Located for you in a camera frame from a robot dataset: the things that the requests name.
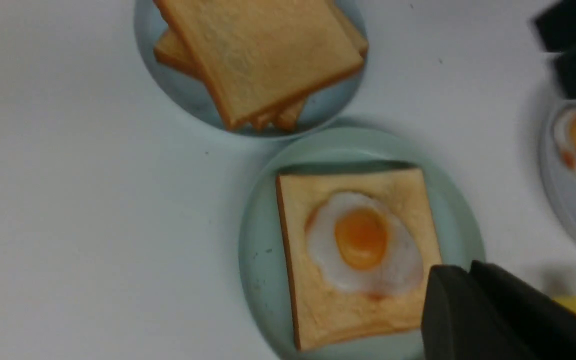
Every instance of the white table surface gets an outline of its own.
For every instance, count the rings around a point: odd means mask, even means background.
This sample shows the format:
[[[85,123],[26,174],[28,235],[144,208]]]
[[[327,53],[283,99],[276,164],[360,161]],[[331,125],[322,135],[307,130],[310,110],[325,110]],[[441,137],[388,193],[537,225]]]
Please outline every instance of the white table surface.
[[[537,169],[551,101],[528,19],[548,0],[363,0],[345,115],[413,139],[461,187],[489,260],[576,293]],[[283,144],[199,125],[158,89],[133,0],[0,0],[0,360],[274,358],[237,241]]]

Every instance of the bread crust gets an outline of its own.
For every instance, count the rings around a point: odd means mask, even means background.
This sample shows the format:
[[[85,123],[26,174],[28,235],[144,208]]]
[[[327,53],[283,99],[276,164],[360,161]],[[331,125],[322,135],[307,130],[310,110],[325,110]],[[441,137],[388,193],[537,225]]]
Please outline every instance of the bread crust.
[[[288,288],[290,289],[290,310],[292,312],[292,332],[294,333],[294,345],[298,351],[302,350],[302,340],[299,336],[299,317],[297,314],[297,296],[295,295],[295,276],[293,275],[293,261],[288,244],[288,228],[286,228],[286,214],[284,212],[284,197],[282,196],[282,183],[277,176],[275,178],[277,204],[279,208],[279,223],[281,223],[281,239],[283,240],[283,253],[286,257],[288,269]]]

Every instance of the stack of bread slices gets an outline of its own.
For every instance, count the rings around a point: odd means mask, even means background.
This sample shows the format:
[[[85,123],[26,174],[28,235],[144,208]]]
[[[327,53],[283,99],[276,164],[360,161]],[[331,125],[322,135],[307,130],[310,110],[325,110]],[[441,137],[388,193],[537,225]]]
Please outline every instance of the stack of bread slices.
[[[368,41],[333,0],[154,0],[158,62],[203,82],[224,127],[297,129],[309,95],[361,70]]]

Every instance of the white bread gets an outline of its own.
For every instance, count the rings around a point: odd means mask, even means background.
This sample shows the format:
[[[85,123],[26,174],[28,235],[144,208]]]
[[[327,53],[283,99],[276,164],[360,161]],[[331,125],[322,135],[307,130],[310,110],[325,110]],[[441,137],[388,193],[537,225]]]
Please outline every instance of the white bread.
[[[228,129],[356,73],[363,59],[324,1],[155,0]]]
[[[279,175],[276,190],[298,350],[421,326],[428,274],[433,265],[441,264],[441,255],[420,169]],[[424,273],[419,287],[399,296],[375,298],[336,291],[325,282],[308,254],[305,228],[313,211],[340,191],[361,192],[377,199],[402,220],[422,256]]]

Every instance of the toast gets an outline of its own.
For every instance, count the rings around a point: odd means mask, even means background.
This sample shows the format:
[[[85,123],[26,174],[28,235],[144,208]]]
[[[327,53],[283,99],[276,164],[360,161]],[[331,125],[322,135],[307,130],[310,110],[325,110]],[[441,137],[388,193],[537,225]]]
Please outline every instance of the toast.
[[[278,175],[276,191],[288,268],[297,350],[308,351],[346,340],[417,329],[428,275],[441,264],[423,173],[418,168],[343,175]],[[396,296],[342,292],[331,286],[312,260],[306,228],[312,214],[338,192],[377,199],[412,235],[422,259],[421,283]]]
[[[187,46],[228,129],[345,79],[364,63],[324,1],[155,4]]]
[[[362,57],[368,54],[368,40],[364,35],[359,32],[350,19],[339,9],[333,0],[327,2],[330,6],[332,14],[338,20],[339,24],[345,31],[352,44],[357,49]],[[190,56],[186,45],[174,34],[170,29],[164,31],[154,47],[155,59],[170,68],[181,71],[194,79],[201,80],[195,62]],[[270,121],[275,128],[283,130],[284,132],[294,132],[297,129],[297,120],[306,105],[306,99],[297,101],[290,105],[278,114],[271,112],[270,114],[262,114],[250,121],[254,129],[263,130]]]
[[[155,43],[153,54],[158,63],[169,66],[195,80],[201,81],[201,75],[199,75],[197,66],[195,66],[195,62],[190,56],[188,49],[171,30],[165,30],[159,37],[157,43]],[[277,116],[278,111],[270,110],[250,120],[250,124],[260,132],[265,129],[268,123],[274,121]]]

